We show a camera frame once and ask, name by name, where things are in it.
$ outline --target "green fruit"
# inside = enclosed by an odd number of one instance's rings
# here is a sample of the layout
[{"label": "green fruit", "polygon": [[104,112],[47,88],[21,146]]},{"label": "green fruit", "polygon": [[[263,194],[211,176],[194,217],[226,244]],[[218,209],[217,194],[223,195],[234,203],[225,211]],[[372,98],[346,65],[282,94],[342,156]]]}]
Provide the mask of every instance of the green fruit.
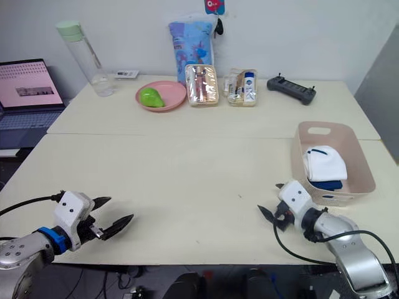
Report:
[{"label": "green fruit", "polygon": [[140,92],[140,103],[146,107],[161,108],[165,106],[160,94],[154,88],[144,88]]}]

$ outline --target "black remote control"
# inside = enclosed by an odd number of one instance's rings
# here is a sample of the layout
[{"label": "black remote control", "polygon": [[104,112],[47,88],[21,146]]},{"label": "black remote control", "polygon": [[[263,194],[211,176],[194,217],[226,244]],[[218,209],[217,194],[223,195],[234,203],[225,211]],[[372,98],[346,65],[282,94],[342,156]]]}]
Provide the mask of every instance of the black remote control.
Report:
[{"label": "black remote control", "polygon": [[285,93],[286,95],[290,95],[300,100],[304,105],[309,105],[310,103],[312,103],[312,100],[316,95],[314,86],[312,88],[306,88],[293,82],[287,81],[284,77],[281,77],[280,75],[281,74],[267,81],[268,90],[277,90],[279,92]]}]

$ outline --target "plastic bag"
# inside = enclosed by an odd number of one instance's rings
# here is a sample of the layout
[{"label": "plastic bag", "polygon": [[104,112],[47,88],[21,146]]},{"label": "plastic bag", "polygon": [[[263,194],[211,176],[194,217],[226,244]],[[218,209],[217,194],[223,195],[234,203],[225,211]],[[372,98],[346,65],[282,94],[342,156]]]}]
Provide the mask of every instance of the plastic bag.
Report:
[{"label": "plastic bag", "polygon": [[192,15],[169,24],[180,83],[186,83],[186,65],[213,64],[211,33],[216,23],[217,19],[214,17]]},{"label": "plastic bag", "polygon": [[256,70],[231,69],[224,78],[224,96],[232,106],[253,107],[256,105]]},{"label": "plastic bag", "polygon": [[191,106],[216,105],[219,102],[218,81],[212,65],[186,66],[188,102]]}]

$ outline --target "laptop keyboard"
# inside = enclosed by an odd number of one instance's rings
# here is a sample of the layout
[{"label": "laptop keyboard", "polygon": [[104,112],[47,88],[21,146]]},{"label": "laptop keyboard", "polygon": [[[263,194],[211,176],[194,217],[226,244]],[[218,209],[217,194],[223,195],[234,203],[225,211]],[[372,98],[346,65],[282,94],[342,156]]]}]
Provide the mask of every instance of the laptop keyboard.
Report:
[{"label": "laptop keyboard", "polygon": [[48,128],[61,112],[6,115],[0,120],[0,130]]}]

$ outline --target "clear plastic bottle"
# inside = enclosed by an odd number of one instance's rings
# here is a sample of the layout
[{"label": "clear plastic bottle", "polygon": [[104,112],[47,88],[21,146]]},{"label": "clear plastic bottle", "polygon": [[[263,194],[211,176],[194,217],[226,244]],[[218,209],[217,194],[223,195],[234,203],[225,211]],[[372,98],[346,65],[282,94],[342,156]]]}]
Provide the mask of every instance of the clear plastic bottle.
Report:
[{"label": "clear plastic bottle", "polygon": [[56,27],[96,94],[100,97],[111,95],[113,88],[109,77],[84,35],[80,22],[63,21]]}]

